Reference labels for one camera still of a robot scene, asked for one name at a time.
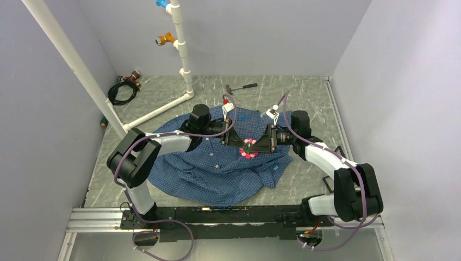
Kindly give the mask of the pink flower brooch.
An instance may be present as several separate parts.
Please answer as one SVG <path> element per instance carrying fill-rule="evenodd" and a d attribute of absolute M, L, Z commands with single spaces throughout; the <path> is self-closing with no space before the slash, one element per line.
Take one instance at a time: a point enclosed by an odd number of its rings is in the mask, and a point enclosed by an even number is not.
<path fill-rule="evenodd" d="M 256 140 L 250 138 L 244 140 L 244 145 L 239 149 L 240 155 L 246 159 L 252 159 L 256 157 L 259 153 L 252 151 L 252 146 L 256 143 Z"/>

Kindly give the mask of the blue checkered shirt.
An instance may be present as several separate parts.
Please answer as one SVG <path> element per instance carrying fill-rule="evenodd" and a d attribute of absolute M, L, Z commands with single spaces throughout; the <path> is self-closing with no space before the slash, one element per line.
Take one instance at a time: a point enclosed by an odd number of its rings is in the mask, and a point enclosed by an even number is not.
<path fill-rule="evenodd" d="M 204 138 L 191 152 L 158 156 L 148 181 L 159 190 L 212 206 L 238 204 L 261 188 L 274 188 L 292 162 L 289 146 L 247 159 L 218 138 Z"/>

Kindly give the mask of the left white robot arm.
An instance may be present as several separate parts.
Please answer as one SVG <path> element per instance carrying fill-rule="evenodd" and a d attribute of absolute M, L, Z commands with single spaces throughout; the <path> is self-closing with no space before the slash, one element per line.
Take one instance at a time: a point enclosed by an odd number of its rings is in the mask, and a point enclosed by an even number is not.
<path fill-rule="evenodd" d="M 142 228 L 150 228 L 157 219 L 157 205 L 149 193 L 147 178 L 155 160 L 162 155 L 190 152 L 204 138 L 220 138 L 225 145 L 241 146 L 243 141 L 233 139 L 237 116 L 232 103 L 222 106 L 223 119 L 212 120 L 210 109 L 204 104 L 195 105 L 189 118 L 180 129 L 169 133 L 148 134 L 137 128 L 131 129 L 107 159 L 107 167 L 114 181 L 127 195 L 129 207 L 135 213 L 135 222 Z"/>

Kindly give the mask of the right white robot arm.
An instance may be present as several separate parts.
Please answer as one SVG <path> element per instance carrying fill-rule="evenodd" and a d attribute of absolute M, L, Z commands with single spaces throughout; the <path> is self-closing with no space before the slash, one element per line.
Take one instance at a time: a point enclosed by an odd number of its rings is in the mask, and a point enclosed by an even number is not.
<path fill-rule="evenodd" d="M 259 140 L 244 141 L 243 151 L 250 156 L 274 152 L 279 145 L 290 145 L 301 159 L 319 167 L 334 183 L 330 194 L 302 200 L 299 214 L 303 224 L 312 226 L 321 216 L 338 217 L 344 222 L 360 221 L 383 211 L 374 168 L 346 159 L 313 136 L 306 111 L 293 111 L 286 127 L 269 125 Z"/>

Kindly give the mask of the green orange screwdriver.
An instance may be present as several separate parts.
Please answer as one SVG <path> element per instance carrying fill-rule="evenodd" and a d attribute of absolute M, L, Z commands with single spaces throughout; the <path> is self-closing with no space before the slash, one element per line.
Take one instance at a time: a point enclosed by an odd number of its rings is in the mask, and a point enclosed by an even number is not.
<path fill-rule="evenodd" d="M 104 128 L 108 126 L 108 120 L 106 119 L 106 117 L 102 117 L 102 119 L 100 120 L 100 125 Z"/>

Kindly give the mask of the black handled hammer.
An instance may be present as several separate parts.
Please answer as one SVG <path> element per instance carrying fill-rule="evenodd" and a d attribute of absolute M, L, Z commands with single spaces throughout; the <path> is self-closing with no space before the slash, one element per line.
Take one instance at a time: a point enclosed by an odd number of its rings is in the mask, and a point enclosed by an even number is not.
<path fill-rule="evenodd" d="M 246 84 L 246 85 L 242 85 L 242 86 L 239 86 L 239 87 L 231 88 L 228 84 L 226 84 L 225 88 L 226 88 L 226 91 L 230 95 L 233 95 L 234 91 L 241 90 L 241 89 L 253 88 L 253 87 L 257 87 L 257 86 L 258 86 L 257 83 L 251 83 L 251 84 Z"/>

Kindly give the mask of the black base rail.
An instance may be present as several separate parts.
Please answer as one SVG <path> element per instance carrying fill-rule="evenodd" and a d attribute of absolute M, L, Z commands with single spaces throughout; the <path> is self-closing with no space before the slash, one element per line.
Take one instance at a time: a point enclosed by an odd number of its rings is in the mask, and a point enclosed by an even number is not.
<path fill-rule="evenodd" d="M 332 224 L 325 216 L 308 217 L 299 205 L 237 207 L 158 207 L 142 220 L 123 210 L 122 230 L 159 233 L 162 243 L 200 239 L 277 238 L 295 240 L 297 232 L 320 232 Z"/>

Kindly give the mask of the white PVC pipe frame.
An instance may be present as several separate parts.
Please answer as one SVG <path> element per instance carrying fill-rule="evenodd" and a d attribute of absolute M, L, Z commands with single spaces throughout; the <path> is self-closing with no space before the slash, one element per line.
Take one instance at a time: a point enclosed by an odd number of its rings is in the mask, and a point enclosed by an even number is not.
<path fill-rule="evenodd" d="M 168 4 L 167 11 L 172 15 L 176 32 L 180 39 L 176 45 L 182 59 L 183 67 L 180 70 L 180 75 L 184 78 L 186 93 L 130 123 L 123 123 L 120 120 L 113 104 L 109 101 L 104 89 L 102 89 L 102 86 L 107 85 L 109 80 L 114 79 L 115 71 L 96 33 L 86 20 L 80 5 L 76 1 L 70 1 L 71 9 L 76 11 L 76 14 L 69 14 L 68 17 L 62 16 L 57 19 L 50 9 L 51 1 L 23 0 L 22 2 L 119 137 L 123 138 L 134 127 L 194 97 L 186 42 L 183 37 L 182 15 L 177 1 L 172 1 L 172 3 Z M 69 25 L 72 21 L 77 21 L 78 25 L 84 27 L 83 37 L 85 40 L 90 40 L 93 47 L 92 51 L 87 52 L 83 49 L 82 40 L 68 37 L 68 29 L 63 28 L 63 26 Z"/>

